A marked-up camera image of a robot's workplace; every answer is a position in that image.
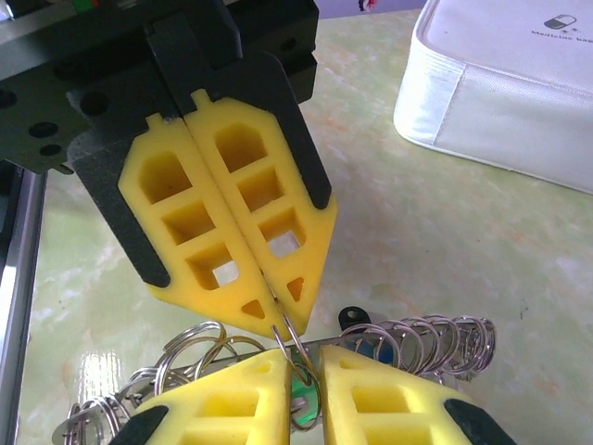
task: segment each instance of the triangular cutout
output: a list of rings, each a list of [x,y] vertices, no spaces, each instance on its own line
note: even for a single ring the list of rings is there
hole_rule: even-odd
[[[241,308],[241,311],[256,318],[259,318],[260,320],[266,318],[266,314],[264,313],[261,304],[256,299],[254,299],[253,301],[249,301],[245,306]]]
[[[293,300],[296,302],[300,301],[300,294],[303,292],[303,285],[305,284],[305,280],[300,277],[296,280],[291,281],[286,285],[288,287],[288,291],[290,295],[292,295]]]

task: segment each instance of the yellow foam pad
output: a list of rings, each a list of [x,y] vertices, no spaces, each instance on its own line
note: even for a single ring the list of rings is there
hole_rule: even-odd
[[[333,197],[316,209],[270,112],[200,90],[184,121],[147,119],[120,191],[171,276],[162,300],[266,337],[302,335],[334,228]],[[232,265],[238,276],[225,272]]]
[[[152,293],[188,310],[263,336],[283,326],[258,265],[182,120],[146,120],[135,138],[120,191],[170,274]],[[219,286],[215,271],[238,275]]]
[[[146,445],[287,445],[290,371],[279,350],[262,352],[149,400],[169,412]]]
[[[448,415],[450,388],[337,346],[322,348],[327,445],[472,445]]]

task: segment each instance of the metal frame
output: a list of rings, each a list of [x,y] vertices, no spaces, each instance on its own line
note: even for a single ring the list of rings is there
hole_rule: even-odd
[[[0,443],[16,441],[20,387],[29,337],[33,280],[44,204],[45,174],[24,172],[0,281]]]

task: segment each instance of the table surface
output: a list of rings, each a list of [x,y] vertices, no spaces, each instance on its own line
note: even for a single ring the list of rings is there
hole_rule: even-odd
[[[592,443],[593,197],[397,135],[417,17],[320,23],[315,94],[301,108],[340,211],[305,339],[338,333],[347,305],[489,317],[497,355],[467,392],[519,444]],[[49,443],[74,401],[113,391],[201,321],[151,297],[79,180],[51,173],[18,445]]]

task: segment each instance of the black metal bracket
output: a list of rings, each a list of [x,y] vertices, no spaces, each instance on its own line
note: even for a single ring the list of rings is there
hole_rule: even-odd
[[[357,324],[370,324],[371,317],[369,317],[369,314],[365,310],[358,306],[347,306],[338,313],[337,321],[340,323],[340,329],[345,331]]]
[[[317,64],[311,53],[319,18],[313,0],[240,0],[228,6],[221,0],[141,0],[121,5],[102,2],[0,44],[0,159],[37,173],[71,173],[64,165],[70,144],[91,129],[89,118],[105,103],[91,95],[77,107],[70,93],[97,82],[117,83],[128,70],[154,66],[146,34],[153,23],[178,13],[214,69],[230,61],[228,49],[222,48],[233,47],[234,57],[265,51],[282,64],[298,102],[312,95]],[[216,19],[222,12],[225,26]],[[142,88],[140,80],[134,86],[138,100],[145,99]],[[128,106],[131,112],[134,103]]]
[[[33,36],[2,45],[0,59],[12,58],[0,67],[0,158],[34,172],[68,172],[69,162],[142,279],[165,287],[169,273],[118,182],[145,118],[195,111],[194,91],[273,113],[311,202],[327,206],[331,186],[298,108],[312,94],[318,16],[312,0],[145,0],[38,31],[45,63],[15,55]]]

